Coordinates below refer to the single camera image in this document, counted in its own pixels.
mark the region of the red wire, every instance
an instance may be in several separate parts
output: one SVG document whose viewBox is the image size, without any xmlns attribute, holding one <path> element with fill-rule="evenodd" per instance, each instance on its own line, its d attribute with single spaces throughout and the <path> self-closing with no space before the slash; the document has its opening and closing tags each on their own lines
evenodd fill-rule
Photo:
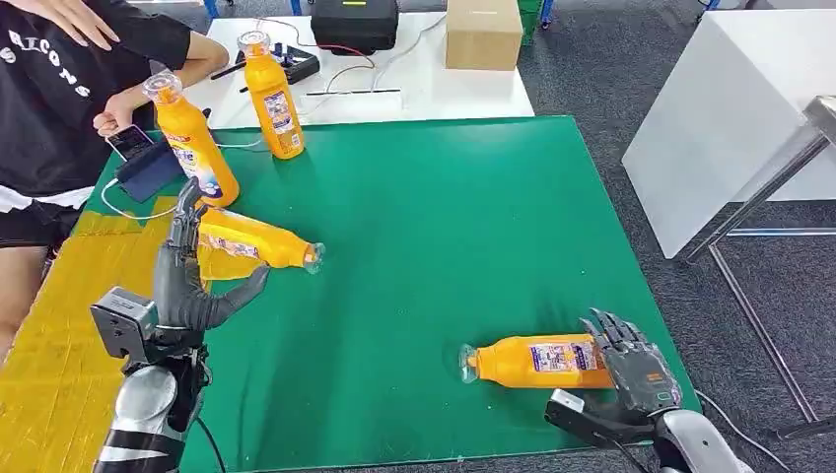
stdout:
<svg viewBox="0 0 836 473">
<path fill-rule="evenodd" d="M 349 52 L 353 52 L 354 54 L 356 54 L 358 56 L 363 56 L 367 61 L 369 61 L 370 64 L 372 64 L 372 68 L 378 67 L 378 65 L 375 64 L 375 61 L 373 61 L 371 57 L 369 57 L 367 54 L 363 54 L 362 52 L 358 51 L 357 49 L 355 49 L 353 47 L 343 46 L 341 44 L 302 44 L 299 41 L 300 32 L 299 32 L 299 29 L 296 28 L 296 26 L 291 25 L 289 23 L 280 22 L 278 20 L 271 20 L 269 18 L 259 18 L 258 20 L 260 22 L 278 23 L 279 25 L 284 25 L 286 27 L 292 28 L 296 32 L 296 44 L 299 45 L 299 46 L 343 49 L 343 50 L 346 50 L 346 51 L 349 51 Z"/>
</svg>

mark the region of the black t-shirt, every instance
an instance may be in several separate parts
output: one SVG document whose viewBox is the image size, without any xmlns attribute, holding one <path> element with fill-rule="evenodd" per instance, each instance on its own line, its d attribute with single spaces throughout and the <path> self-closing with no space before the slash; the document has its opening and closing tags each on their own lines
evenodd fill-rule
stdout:
<svg viewBox="0 0 836 473">
<path fill-rule="evenodd" d="M 123 0 L 87 4 L 118 34 L 105 51 L 77 44 L 52 22 L 0 1 L 0 185 L 39 197 L 96 183 L 110 146 L 93 117 L 113 94 L 151 74 L 149 59 L 182 68 L 187 26 Z M 153 126 L 149 105 L 134 112 Z"/>
</svg>

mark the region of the plastic bottle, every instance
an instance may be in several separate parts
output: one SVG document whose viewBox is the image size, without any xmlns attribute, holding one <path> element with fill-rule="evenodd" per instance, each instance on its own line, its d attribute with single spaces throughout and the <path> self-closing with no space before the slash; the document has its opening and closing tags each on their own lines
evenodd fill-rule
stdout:
<svg viewBox="0 0 836 473">
<path fill-rule="evenodd" d="M 305 149 L 305 138 L 285 71 L 270 52 L 270 36 L 264 32 L 244 33 L 238 46 L 246 57 L 244 80 L 264 140 L 273 156 L 290 160 Z"/>
<path fill-rule="evenodd" d="M 260 259 L 273 268 L 296 266 L 315 273 L 325 254 L 322 243 L 308 243 L 293 232 L 222 209 L 210 208 L 198 232 L 216 248 Z"/>
<path fill-rule="evenodd" d="M 171 72 L 148 78 L 143 93 L 157 108 L 157 122 L 189 177 L 196 175 L 203 200 L 217 207 L 232 204 L 241 192 L 238 181 L 206 126 L 206 117 L 182 95 L 182 83 Z"/>
<path fill-rule="evenodd" d="M 507 387 L 612 387 L 588 334 L 509 337 L 475 350 L 463 345 L 458 363 L 464 382 L 479 378 Z"/>
</svg>

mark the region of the cardboard box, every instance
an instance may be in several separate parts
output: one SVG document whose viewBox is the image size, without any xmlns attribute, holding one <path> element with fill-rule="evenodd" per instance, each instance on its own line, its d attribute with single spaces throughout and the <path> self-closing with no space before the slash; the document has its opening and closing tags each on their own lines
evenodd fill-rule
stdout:
<svg viewBox="0 0 836 473">
<path fill-rule="evenodd" d="M 448 69 L 513 71 L 522 38 L 517 0 L 448 1 Z"/>
</svg>

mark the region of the white table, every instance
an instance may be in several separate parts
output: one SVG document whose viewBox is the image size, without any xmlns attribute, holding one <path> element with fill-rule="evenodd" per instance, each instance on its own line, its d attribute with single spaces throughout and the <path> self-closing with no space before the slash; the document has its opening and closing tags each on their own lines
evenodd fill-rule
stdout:
<svg viewBox="0 0 836 473">
<path fill-rule="evenodd" d="M 747 200 L 810 139 L 801 112 L 836 93 L 836 10 L 709 12 L 622 163 L 667 258 Z M 770 200 L 836 199 L 836 150 Z"/>
<path fill-rule="evenodd" d="M 379 65 L 379 70 L 389 58 L 409 48 L 418 34 L 443 14 L 401 14 L 395 48 L 370 56 Z M 315 43 L 310 17 L 276 17 L 275 20 L 296 26 L 301 32 L 301 43 Z M 236 41 L 239 35 L 255 28 L 255 19 L 218 19 L 212 22 L 208 36 L 230 51 L 232 64 L 238 54 Z M 291 86 L 303 124 L 534 115 L 517 70 L 445 69 L 444 23 L 424 33 L 412 51 L 387 67 L 377 89 L 399 92 L 338 96 L 317 108 L 314 107 L 320 99 L 308 98 L 307 93 L 322 92 L 328 80 L 341 69 L 368 62 L 362 57 L 336 56 L 317 47 L 297 46 L 296 32 L 284 25 L 262 22 L 260 28 L 269 33 L 274 42 L 290 44 L 319 58 L 319 72 Z M 378 72 L 369 69 L 346 72 L 333 83 L 331 91 L 368 91 Z M 186 90 L 186 96 L 197 106 L 212 108 L 210 128 L 258 126 L 249 104 L 249 94 L 239 92 L 244 86 L 244 74 L 239 71 L 216 81 L 196 84 Z"/>
</svg>

